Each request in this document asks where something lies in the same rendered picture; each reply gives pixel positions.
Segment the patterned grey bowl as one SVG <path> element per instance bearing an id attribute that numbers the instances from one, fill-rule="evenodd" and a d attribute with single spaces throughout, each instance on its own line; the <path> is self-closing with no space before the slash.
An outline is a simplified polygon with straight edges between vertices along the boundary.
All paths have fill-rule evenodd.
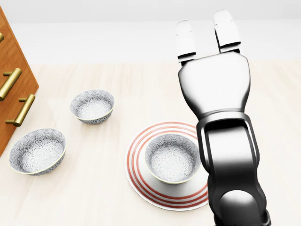
<path id="1" fill-rule="evenodd" d="M 17 173 L 39 176 L 53 171 L 64 159 L 66 139 L 62 132 L 38 129 L 21 137 L 10 150 L 8 161 Z"/>
<path id="2" fill-rule="evenodd" d="M 113 95 L 102 89 L 91 89 L 78 94 L 70 104 L 71 113 L 86 124 L 100 124 L 112 114 Z"/>
<path id="3" fill-rule="evenodd" d="M 199 171 L 201 160 L 192 140 L 179 134 L 164 134 L 147 145 L 145 163 L 155 178 L 173 185 L 191 180 Z"/>

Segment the white plate with red rings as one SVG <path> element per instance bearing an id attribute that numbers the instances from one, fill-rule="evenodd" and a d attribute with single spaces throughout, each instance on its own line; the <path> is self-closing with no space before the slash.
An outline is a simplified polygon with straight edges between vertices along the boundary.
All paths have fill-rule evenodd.
<path id="1" fill-rule="evenodd" d="M 160 135 L 177 134 L 198 144 L 196 127 L 181 121 L 153 124 L 131 141 L 125 154 L 125 172 L 132 188 L 147 202 L 165 210 L 187 211 L 208 203 L 208 173 L 200 167 L 196 175 L 181 184 L 167 184 L 154 177 L 145 163 L 149 142 Z"/>

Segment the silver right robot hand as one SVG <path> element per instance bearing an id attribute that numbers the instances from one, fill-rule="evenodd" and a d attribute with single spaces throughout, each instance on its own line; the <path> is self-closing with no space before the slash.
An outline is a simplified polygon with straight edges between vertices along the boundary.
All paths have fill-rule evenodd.
<path id="1" fill-rule="evenodd" d="M 198 119 L 216 112 L 243 112 L 250 92 L 249 63 L 241 54 L 238 27 L 229 11 L 215 12 L 214 33 L 219 53 L 197 58 L 190 23 L 179 21 L 175 29 L 182 94 Z"/>

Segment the wooden cabinet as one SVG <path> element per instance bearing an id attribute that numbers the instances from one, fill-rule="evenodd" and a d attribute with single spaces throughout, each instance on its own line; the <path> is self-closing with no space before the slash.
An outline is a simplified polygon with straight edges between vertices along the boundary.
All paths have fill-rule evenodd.
<path id="1" fill-rule="evenodd" d="M 39 85 L 0 7 L 0 156 L 20 127 Z"/>

